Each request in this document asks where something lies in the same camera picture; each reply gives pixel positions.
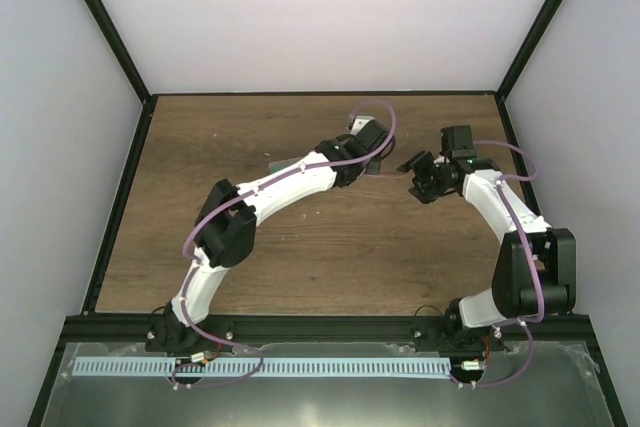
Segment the green glasses case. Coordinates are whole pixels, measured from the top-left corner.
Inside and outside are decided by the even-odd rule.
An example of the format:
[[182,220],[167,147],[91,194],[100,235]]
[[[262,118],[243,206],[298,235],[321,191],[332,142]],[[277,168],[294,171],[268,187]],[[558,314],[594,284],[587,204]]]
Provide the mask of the green glasses case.
[[274,173],[280,172],[296,164],[298,161],[299,161],[299,158],[289,158],[289,159],[270,162],[268,165],[269,173],[274,174]]

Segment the red transparent sunglasses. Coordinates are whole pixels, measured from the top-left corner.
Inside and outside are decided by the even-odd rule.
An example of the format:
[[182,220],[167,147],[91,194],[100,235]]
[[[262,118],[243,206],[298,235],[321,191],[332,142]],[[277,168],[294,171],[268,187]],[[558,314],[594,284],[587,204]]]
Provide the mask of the red transparent sunglasses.
[[405,177],[405,174],[395,173],[395,174],[366,174],[368,179],[377,179],[377,180],[398,180]]

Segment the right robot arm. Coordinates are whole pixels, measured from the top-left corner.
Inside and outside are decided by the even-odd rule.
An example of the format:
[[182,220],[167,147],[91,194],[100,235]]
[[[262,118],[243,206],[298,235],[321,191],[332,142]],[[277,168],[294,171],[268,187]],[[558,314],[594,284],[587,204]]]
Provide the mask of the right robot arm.
[[447,343],[472,346],[480,328],[518,321],[540,322],[570,313],[576,303],[576,239],[566,228],[552,227],[508,185],[491,159],[420,152],[398,170],[412,173],[411,195],[430,204],[457,194],[473,206],[500,242],[490,287],[450,303],[444,325]]

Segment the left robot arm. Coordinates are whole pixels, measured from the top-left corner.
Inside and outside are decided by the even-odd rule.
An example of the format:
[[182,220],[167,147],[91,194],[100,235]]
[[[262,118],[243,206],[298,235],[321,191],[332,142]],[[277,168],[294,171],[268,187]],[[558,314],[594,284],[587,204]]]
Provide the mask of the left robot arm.
[[251,254],[257,228],[265,220],[305,197],[350,185],[386,145],[380,141],[367,152],[354,137],[344,143],[332,139],[261,179],[239,185],[226,179],[216,183],[183,246],[191,264],[169,304],[170,340],[184,351],[203,342],[201,322],[209,315],[216,291],[227,271]]

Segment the metal sheet panel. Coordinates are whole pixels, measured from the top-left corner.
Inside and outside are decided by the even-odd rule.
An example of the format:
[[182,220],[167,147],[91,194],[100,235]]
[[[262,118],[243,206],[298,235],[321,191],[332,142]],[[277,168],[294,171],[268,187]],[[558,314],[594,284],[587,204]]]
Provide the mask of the metal sheet panel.
[[218,358],[446,358],[448,379],[75,377],[79,357],[186,358],[138,344],[67,347],[45,426],[610,426],[598,368],[583,344],[511,342],[475,387],[457,360],[384,343],[271,344],[261,356]]

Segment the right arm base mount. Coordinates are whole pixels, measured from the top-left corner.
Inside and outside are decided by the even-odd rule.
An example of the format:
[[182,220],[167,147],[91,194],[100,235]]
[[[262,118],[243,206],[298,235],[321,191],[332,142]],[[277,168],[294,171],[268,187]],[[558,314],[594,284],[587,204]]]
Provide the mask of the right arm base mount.
[[455,313],[442,312],[432,305],[416,309],[411,319],[410,334],[419,351],[478,353],[483,356],[495,344],[488,327],[463,328]]

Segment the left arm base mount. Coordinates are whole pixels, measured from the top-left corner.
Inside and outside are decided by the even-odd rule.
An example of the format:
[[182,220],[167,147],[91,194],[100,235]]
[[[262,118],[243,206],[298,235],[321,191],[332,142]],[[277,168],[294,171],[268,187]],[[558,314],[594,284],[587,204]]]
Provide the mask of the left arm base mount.
[[[232,340],[235,322],[228,316],[209,315],[197,326],[210,335]],[[208,340],[191,327],[179,322],[173,312],[165,306],[158,307],[150,313],[145,350],[151,353],[171,355],[193,354],[200,351],[216,351],[219,347],[230,350],[225,344]]]

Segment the black right frame post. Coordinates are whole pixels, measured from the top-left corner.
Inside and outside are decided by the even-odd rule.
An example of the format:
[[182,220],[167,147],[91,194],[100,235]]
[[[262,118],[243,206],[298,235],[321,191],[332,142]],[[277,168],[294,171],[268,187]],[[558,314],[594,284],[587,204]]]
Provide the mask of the black right frame post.
[[514,59],[510,63],[503,80],[496,90],[499,100],[505,101],[509,97],[563,1],[564,0],[543,1]]

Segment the black frame post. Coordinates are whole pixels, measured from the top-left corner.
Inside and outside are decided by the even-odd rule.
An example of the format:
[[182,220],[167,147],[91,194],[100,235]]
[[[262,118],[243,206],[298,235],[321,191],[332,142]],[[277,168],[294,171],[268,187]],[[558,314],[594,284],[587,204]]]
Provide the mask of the black frame post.
[[499,100],[505,101],[509,97],[563,1],[564,0],[543,1],[514,59],[510,63],[503,80],[496,90]]
[[151,99],[151,93],[145,85],[129,50],[127,49],[116,25],[114,24],[103,0],[83,0],[91,13],[102,36],[106,40],[122,72],[133,88],[141,103]]

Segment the black aluminium front rail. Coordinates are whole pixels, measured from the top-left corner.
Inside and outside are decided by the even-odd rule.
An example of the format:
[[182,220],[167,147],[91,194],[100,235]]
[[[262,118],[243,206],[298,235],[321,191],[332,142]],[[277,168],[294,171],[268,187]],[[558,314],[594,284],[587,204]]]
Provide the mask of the black aluminium front rail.
[[[62,342],[142,342],[159,314],[94,313],[68,317]],[[305,341],[411,342],[444,328],[436,316],[284,316],[211,315],[201,328],[216,336],[230,333],[235,342],[262,345]]]

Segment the black left frame post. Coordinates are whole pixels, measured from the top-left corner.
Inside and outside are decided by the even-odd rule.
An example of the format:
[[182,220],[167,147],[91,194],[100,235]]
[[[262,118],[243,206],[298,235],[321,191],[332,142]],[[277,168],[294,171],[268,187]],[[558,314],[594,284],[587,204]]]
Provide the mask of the black left frame post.
[[116,25],[114,24],[103,0],[83,0],[91,13],[102,36],[106,40],[122,72],[133,88],[141,103],[151,99],[151,93],[145,85],[129,50],[127,49]]

